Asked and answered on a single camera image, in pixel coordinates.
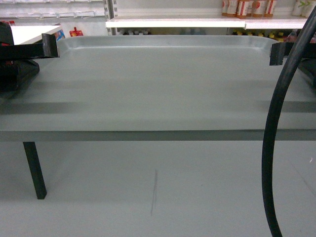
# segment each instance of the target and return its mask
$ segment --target gray plastic tray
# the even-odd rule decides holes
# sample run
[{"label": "gray plastic tray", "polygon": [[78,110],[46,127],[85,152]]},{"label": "gray plastic tray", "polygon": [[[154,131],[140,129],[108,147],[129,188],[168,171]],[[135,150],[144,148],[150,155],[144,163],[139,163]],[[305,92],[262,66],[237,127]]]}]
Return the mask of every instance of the gray plastic tray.
[{"label": "gray plastic tray", "polygon": [[[261,140],[282,66],[274,40],[234,36],[77,37],[39,60],[0,105],[0,140]],[[316,94],[297,71],[279,139],[314,140]]]}]

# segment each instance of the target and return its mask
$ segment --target black machine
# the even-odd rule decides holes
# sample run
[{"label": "black machine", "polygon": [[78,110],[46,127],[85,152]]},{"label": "black machine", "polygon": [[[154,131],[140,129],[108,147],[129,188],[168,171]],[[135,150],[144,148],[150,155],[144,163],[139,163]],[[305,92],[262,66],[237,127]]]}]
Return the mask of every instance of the black machine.
[{"label": "black machine", "polygon": [[0,22],[0,92],[18,90],[39,73],[32,59],[58,57],[55,36],[42,34],[42,43],[14,45],[11,27]]}]

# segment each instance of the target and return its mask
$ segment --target shelf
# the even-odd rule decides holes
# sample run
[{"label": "shelf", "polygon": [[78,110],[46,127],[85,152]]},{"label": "shelf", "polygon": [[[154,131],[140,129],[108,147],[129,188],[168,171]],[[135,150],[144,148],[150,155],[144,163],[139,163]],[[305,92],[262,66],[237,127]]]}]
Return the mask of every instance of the shelf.
[{"label": "shelf", "polygon": [[274,16],[272,19],[249,18],[245,20],[245,29],[301,29],[307,18],[295,16]]},{"label": "shelf", "polygon": [[238,18],[220,15],[199,16],[120,16],[106,22],[107,28],[153,28],[153,27],[222,27],[245,29],[301,29],[306,18],[292,16],[276,16],[267,18]]},{"label": "shelf", "polygon": [[101,1],[70,3],[55,1],[30,4],[0,4],[1,18],[76,18],[104,16],[104,4]]},{"label": "shelf", "polygon": [[224,18],[212,15],[194,16],[120,16],[106,22],[107,28],[148,28],[148,27],[244,27],[238,18]]}]

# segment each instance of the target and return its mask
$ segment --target black cable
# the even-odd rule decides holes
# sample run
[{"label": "black cable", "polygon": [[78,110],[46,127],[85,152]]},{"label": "black cable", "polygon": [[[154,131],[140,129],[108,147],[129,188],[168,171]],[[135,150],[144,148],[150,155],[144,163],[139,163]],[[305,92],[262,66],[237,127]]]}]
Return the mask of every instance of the black cable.
[{"label": "black cable", "polygon": [[272,190],[273,153],[278,120],[280,118],[287,89],[303,57],[304,51],[306,50],[307,45],[311,41],[315,32],[316,7],[307,19],[303,29],[301,30],[296,42],[293,45],[286,63],[284,64],[269,107],[262,146],[261,172],[263,203],[269,228],[273,237],[282,237],[282,233],[277,222]]}]

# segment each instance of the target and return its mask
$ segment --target table leg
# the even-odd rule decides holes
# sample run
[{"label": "table leg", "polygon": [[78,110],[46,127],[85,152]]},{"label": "table leg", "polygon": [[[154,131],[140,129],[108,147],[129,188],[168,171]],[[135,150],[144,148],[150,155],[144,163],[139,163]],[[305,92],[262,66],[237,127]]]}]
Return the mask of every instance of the table leg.
[{"label": "table leg", "polygon": [[38,199],[44,199],[47,191],[44,183],[43,174],[40,168],[40,160],[36,150],[35,142],[23,142],[26,157],[28,159],[36,196]]}]

